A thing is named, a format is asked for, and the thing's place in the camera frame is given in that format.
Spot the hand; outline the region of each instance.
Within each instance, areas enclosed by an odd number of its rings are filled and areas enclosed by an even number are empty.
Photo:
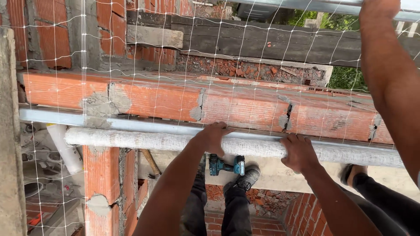
[[[401,0],[364,0],[359,19],[364,21],[392,20],[401,10]]]
[[[289,134],[280,139],[280,142],[287,150],[287,157],[281,159],[285,166],[302,174],[321,166],[310,139],[301,134]]]
[[[203,145],[206,152],[215,153],[217,156],[222,157],[225,155],[221,146],[222,137],[235,131],[232,128],[227,128],[227,126],[224,122],[214,122],[206,126],[193,139]]]

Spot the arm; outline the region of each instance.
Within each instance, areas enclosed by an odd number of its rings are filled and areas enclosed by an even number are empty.
[[[207,126],[192,138],[165,169],[144,207],[136,235],[178,235],[181,211],[190,194],[204,152],[224,155],[222,137],[233,132],[224,122]]]
[[[321,203],[333,235],[382,235],[367,215],[331,179],[318,161],[311,141],[302,135],[289,134],[280,141],[287,150],[285,166],[300,172]]]
[[[417,184],[420,171],[420,75],[400,45],[392,19],[399,0],[365,0],[360,12],[362,71],[401,159]]]

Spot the person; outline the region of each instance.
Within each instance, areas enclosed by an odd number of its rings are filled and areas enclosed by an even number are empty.
[[[400,0],[365,0],[360,12],[362,72],[408,173],[419,184],[419,72],[395,35],[392,20]],[[222,157],[221,140],[234,130],[224,122],[206,126],[166,168],[144,207],[133,235],[206,235],[205,152]],[[307,180],[322,206],[333,235],[419,235],[419,205],[376,183],[366,168],[349,165],[342,181],[366,199],[345,191],[319,163],[311,141],[300,134],[281,139],[282,162]],[[245,192],[258,180],[256,166],[223,188],[226,210],[222,235],[251,235]]]

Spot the wooden hammer handle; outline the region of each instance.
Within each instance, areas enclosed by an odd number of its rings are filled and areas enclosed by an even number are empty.
[[[152,154],[150,154],[149,150],[147,150],[147,149],[140,149],[140,151],[143,153],[144,157],[149,162],[150,167],[152,167],[153,173],[155,175],[161,175],[162,173],[160,172],[158,166],[156,165],[156,162],[153,159]]]

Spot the work boot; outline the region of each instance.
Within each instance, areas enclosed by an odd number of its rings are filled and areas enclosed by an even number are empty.
[[[195,177],[204,180],[205,176],[206,176],[206,154],[203,154],[203,156],[201,157],[200,163],[198,164],[197,174],[195,175]]]
[[[245,174],[239,176],[235,181],[227,183],[223,187],[223,194],[226,196],[226,192],[233,187],[238,186],[239,188],[248,191],[257,182],[260,177],[261,171],[256,165],[250,165],[245,168]]]

